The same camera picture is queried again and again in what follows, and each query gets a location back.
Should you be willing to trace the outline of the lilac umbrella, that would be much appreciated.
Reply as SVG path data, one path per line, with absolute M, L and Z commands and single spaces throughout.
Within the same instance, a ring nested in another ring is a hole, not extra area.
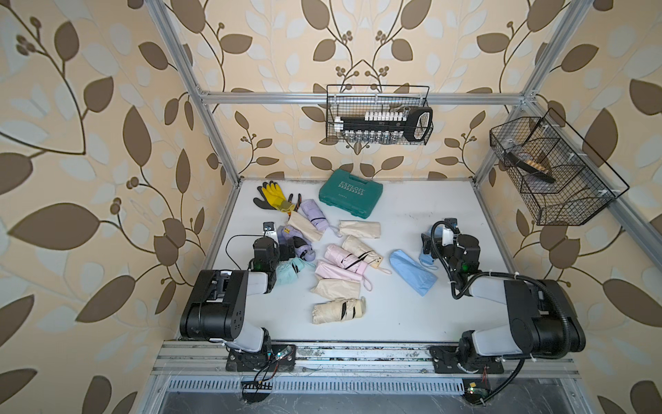
M 318 206 L 315 200 L 313 199 L 303 200 L 301 205 L 299 206 L 299 212 L 302 213 L 303 216 L 306 217 L 314 226 L 314 228 L 318 230 L 320 233 L 323 234 L 328 229 L 331 229 L 332 232 L 337 237 L 342 237 L 342 234 L 340 233 L 339 229 L 337 229 L 336 227 L 332 226 L 329 223 L 329 220 L 323 214 L 321 208 Z
M 280 226 L 277 229 L 279 243 L 287 247 L 289 253 L 293 253 L 297 258 L 305 262 L 315 260 L 315 250 L 311 243 L 303 236 L 303 233 L 290 226 Z

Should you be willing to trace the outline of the pink sleeved umbrella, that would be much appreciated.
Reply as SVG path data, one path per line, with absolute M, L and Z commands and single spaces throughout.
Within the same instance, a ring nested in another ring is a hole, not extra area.
M 357 255 L 354 255 L 335 244 L 329 244 L 327 246 L 324 253 L 324 258 L 328 262 L 336 265 L 336 267 L 348 270 L 361 276 L 365 274 L 365 271 L 368 268 L 368 264 L 360 259 Z

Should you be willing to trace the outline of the light blue umbrella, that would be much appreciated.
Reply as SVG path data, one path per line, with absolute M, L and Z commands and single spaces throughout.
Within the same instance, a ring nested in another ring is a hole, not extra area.
M 420 264 L 427 269 L 437 270 L 438 267 L 434 264 L 435 258 L 431 254 L 426 254 L 425 252 L 420 253 L 419 255 Z

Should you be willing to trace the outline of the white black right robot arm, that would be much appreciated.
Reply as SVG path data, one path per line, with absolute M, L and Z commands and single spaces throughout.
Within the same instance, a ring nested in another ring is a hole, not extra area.
M 480 298 L 507 309 L 507 324 L 462 334 L 454 352 L 459 364 L 496 357 L 555 360 L 585 349 L 577 312 L 557 281 L 481 270 L 479 240 L 463 234 L 454 218 L 434 223 L 421 238 L 423 255 L 441 264 L 454 299 Z

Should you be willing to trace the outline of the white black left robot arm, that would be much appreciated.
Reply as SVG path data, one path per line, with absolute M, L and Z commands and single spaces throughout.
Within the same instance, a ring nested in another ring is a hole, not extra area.
M 253 260 L 244 270 L 202 270 L 179 322 L 184 339 L 224 343 L 246 354 L 270 355 L 267 329 L 245 320 L 247 298 L 268 294 L 277 283 L 277 267 L 295 257 L 294 244 L 268 236 L 253 243 Z

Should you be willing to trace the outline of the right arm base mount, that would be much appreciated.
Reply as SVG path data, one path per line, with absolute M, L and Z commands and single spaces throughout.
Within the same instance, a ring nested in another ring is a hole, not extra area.
M 436 374 L 503 374 L 503 363 L 494 356 L 479 355 L 472 340 L 474 331 L 466 331 L 455 345 L 429 348 Z

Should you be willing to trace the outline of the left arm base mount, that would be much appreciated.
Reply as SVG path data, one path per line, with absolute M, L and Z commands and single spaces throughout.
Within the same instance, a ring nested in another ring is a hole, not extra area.
M 261 369 L 292 372 L 296 365 L 298 347 L 293 343 L 271 343 L 255 353 L 227 348 L 229 352 L 226 370 L 233 373 L 255 373 Z

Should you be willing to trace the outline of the cream bare umbrella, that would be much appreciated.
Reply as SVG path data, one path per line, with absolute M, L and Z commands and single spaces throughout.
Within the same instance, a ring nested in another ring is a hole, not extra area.
M 315 305 L 312 311 L 313 324 L 347 322 L 365 315 L 365 298 L 347 298 Z
M 377 253 L 363 241 L 360 241 L 356 236 L 347 236 L 341 247 L 379 272 L 392 274 L 391 270 L 381 267 L 384 256 Z

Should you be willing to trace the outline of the cream umbrella sleeve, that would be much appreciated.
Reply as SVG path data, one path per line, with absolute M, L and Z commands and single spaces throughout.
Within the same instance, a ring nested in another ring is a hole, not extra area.
M 360 283 L 341 279 L 319 279 L 310 291 L 330 300 L 353 299 L 360 297 Z

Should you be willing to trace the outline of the mint green umbrella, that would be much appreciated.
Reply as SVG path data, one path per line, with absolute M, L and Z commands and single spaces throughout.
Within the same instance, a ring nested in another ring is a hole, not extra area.
M 300 258 L 292 258 L 287 262 L 280 262 L 276 268 L 275 286 L 284 286 L 295 283 L 298 280 L 298 274 L 314 267 L 314 262 L 307 262 Z

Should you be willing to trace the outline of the pink umbrella sleeve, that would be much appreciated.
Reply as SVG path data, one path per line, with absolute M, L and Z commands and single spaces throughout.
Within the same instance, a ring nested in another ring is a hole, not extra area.
M 373 289 L 372 282 L 364 275 L 355 274 L 354 272 L 336 267 L 335 265 L 323 262 L 322 260 L 317 263 L 315 274 L 323 279 L 339 279 L 360 283 L 369 292 Z

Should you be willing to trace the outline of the beige sleeved umbrella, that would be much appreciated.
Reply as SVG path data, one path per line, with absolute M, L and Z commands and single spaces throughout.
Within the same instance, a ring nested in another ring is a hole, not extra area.
M 309 242 L 316 243 L 322 240 L 323 233 L 297 211 L 291 212 L 288 224 L 300 231 L 303 234 L 303 237 Z
M 338 226 L 342 236 L 354 236 L 360 239 L 379 239 L 381 237 L 381 224 L 367 221 L 341 221 Z

